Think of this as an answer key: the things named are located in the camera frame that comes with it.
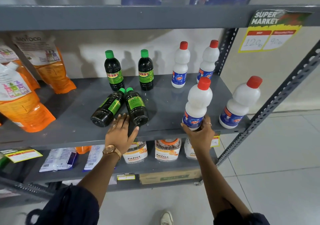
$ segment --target floor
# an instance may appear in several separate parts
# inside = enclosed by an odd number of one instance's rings
[[[220,155],[235,135],[221,136]],[[320,115],[267,118],[219,167],[253,212],[270,224],[318,225],[320,221]],[[0,224],[24,224],[45,204],[0,210]],[[158,225],[169,209],[175,225],[212,224],[204,186],[107,193],[99,224]]]

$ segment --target black sleeve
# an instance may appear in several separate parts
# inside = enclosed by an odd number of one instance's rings
[[[99,205],[94,195],[85,188],[69,186],[59,190],[38,214],[35,225],[96,225]]]
[[[214,225],[270,225],[266,217],[260,213],[252,213],[243,219],[236,208],[232,204],[230,205],[231,209],[218,213],[214,219]]]

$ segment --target forearm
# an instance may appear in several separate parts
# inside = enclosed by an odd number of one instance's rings
[[[240,212],[242,217],[249,215],[250,211],[218,171],[209,152],[195,150],[195,153],[200,164],[213,216],[216,217],[220,211],[231,208],[229,202]]]
[[[100,162],[78,184],[78,186],[86,188],[96,197],[99,207],[102,205],[111,175],[118,160],[119,155],[117,153],[103,155]]]

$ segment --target black bottle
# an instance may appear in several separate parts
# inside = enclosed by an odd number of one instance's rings
[[[108,126],[114,115],[118,112],[125,101],[125,89],[120,88],[119,91],[111,93],[107,99],[94,111],[90,120],[99,127]]]
[[[144,91],[151,90],[153,88],[153,63],[146,49],[141,50],[138,71],[141,89]]]
[[[106,69],[107,77],[113,91],[118,91],[120,88],[124,88],[123,76],[121,72],[121,65],[119,61],[114,57],[112,50],[107,50],[106,61],[104,62],[104,68]]]
[[[126,105],[131,121],[136,126],[142,126],[149,120],[146,106],[139,93],[131,87],[127,88]]]

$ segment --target white shoe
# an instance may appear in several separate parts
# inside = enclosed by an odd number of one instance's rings
[[[160,225],[173,225],[173,218],[170,211],[165,211],[161,217]]]

